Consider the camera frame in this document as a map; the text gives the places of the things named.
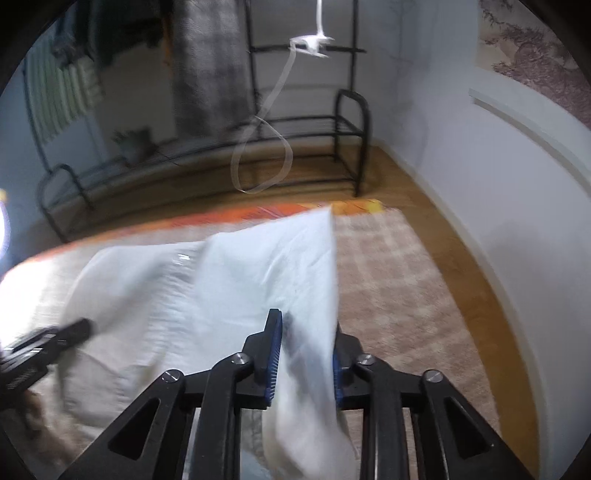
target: beige rug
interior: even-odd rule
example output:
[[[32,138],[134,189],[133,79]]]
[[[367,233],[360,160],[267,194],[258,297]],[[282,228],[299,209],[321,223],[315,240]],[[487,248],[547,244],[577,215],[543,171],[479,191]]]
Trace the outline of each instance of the beige rug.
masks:
[[[104,247],[195,241],[256,223],[260,220],[141,232],[83,244],[35,262],[30,268],[43,271],[47,280],[31,292],[38,302],[31,317],[22,321],[29,327],[55,324],[75,278]],[[365,351],[396,369],[413,374],[441,370],[498,431],[495,402],[470,333],[441,274],[402,213],[336,216],[335,233],[342,330],[357,336]],[[47,405],[50,427],[74,446],[77,442],[59,412],[55,386],[49,375],[36,390]],[[349,420],[359,446],[359,417],[349,416]]]

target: wooden floor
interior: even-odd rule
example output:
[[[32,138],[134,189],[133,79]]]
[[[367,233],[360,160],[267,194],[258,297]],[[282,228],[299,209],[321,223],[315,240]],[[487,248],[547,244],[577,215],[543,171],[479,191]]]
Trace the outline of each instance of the wooden floor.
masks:
[[[345,148],[347,158],[351,158],[353,153],[353,147]],[[245,183],[260,182],[277,170],[277,163],[241,165],[241,177]],[[294,163],[289,179],[307,179],[319,174],[339,176],[342,167],[331,160],[301,160]],[[326,202],[352,197],[349,184],[325,184],[270,189],[258,195],[233,192],[208,199],[185,200],[191,192],[216,192],[231,188],[226,168],[203,174],[195,167],[180,166],[147,180],[151,182],[147,187],[126,193],[121,190],[120,195],[102,202],[93,215],[96,225],[84,231],[82,236],[149,220],[238,205]],[[371,151],[362,197],[378,199],[387,207],[401,210],[433,257],[482,358],[500,415],[503,438],[537,476],[537,419],[524,363],[503,311],[474,258],[412,178],[376,147]],[[164,207],[151,207],[161,202],[162,198],[171,203]],[[115,218],[121,212],[137,207],[147,210]]]

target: green striped fabric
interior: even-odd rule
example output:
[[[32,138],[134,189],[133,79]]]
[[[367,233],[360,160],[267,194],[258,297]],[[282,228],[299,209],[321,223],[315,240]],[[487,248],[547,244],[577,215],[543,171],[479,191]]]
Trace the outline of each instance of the green striped fabric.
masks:
[[[25,59],[33,128],[42,143],[59,135],[104,97],[94,62],[82,57],[61,69],[51,53],[52,40],[48,35],[38,42]]]

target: white cloth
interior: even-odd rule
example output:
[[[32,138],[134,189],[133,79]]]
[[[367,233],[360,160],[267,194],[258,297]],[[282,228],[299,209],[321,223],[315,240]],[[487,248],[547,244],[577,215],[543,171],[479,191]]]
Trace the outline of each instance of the white cloth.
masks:
[[[77,279],[63,323],[96,332],[60,364],[66,408],[95,438],[168,368],[211,368],[284,314],[277,389],[263,415],[269,466],[284,478],[355,476],[337,420],[332,353],[337,323],[336,246],[330,209],[202,242],[112,247]]]

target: baseboard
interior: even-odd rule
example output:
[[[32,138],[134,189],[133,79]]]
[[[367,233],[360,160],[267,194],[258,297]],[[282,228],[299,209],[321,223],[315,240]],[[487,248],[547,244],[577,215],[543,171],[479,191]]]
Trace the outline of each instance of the baseboard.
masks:
[[[509,295],[503,287],[500,279],[497,277],[495,270],[492,268],[484,250],[480,247],[479,243],[466,229],[460,219],[452,212],[447,203],[424,179],[424,177],[414,168],[412,168],[410,164],[408,164],[403,158],[401,158],[385,141],[374,138],[372,140],[372,145],[383,150],[401,169],[403,169],[410,177],[413,178],[419,187],[421,187],[423,192],[429,197],[435,207],[437,207],[445,219],[451,224],[464,245],[466,245],[466,248],[476,260],[476,263],[482,270],[484,276],[488,280],[488,283],[491,285],[496,298],[501,304],[501,308],[505,313],[505,318],[507,319],[509,327],[511,328],[511,331],[517,340],[519,353],[523,358],[525,369],[530,379],[536,415],[538,418],[538,436],[540,440],[539,478],[541,480],[546,479],[547,472],[549,471],[547,465],[549,438],[542,380],[539,375],[539,369],[535,361],[534,354],[530,348],[530,344],[527,341],[527,336],[521,327],[521,322],[519,321],[517,311],[509,299]]]

